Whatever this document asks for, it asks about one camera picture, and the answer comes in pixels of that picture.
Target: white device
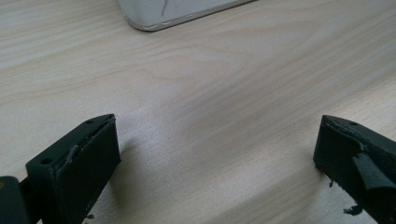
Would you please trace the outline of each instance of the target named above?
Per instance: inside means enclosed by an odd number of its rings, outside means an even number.
[[[158,31],[253,0],[119,0],[128,23],[138,30]]]

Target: table surface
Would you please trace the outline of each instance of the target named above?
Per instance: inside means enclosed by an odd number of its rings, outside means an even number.
[[[0,175],[114,113],[87,223],[374,223],[314,168],[321,116],[396,139],[396,2],[261,0],[157,33],[116,0],[0,2]]]

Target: small hole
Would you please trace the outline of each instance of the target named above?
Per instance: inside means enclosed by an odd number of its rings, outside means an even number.
[[[52,159],[51,159],[51,158],[46,158],[46,159],[44,159],[44,160],[41,161],[41,164],[47,165],[47,164],[50,164],[51,162],[52,162]]]

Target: black plastic piece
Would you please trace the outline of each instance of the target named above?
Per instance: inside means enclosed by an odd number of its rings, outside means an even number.
[[[356,122],[323,116],[314,162],[378,223],[396,223],[396,143]]]
[[[0,223],[82,223],[119,163],[114,115],[83,122],[27,162],[20,184],[0,177],[10,185],[0,189]],[[18,209],[7,206],[14,202]]]

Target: wooden table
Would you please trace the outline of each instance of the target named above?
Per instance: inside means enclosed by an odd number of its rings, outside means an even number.
[[[395,98],[391,0],[261,0],[158,33],[116,0],[0,2],[0,175],[117,117],[88,223],[374,223],[312,156],[323,114],[396,139]]]

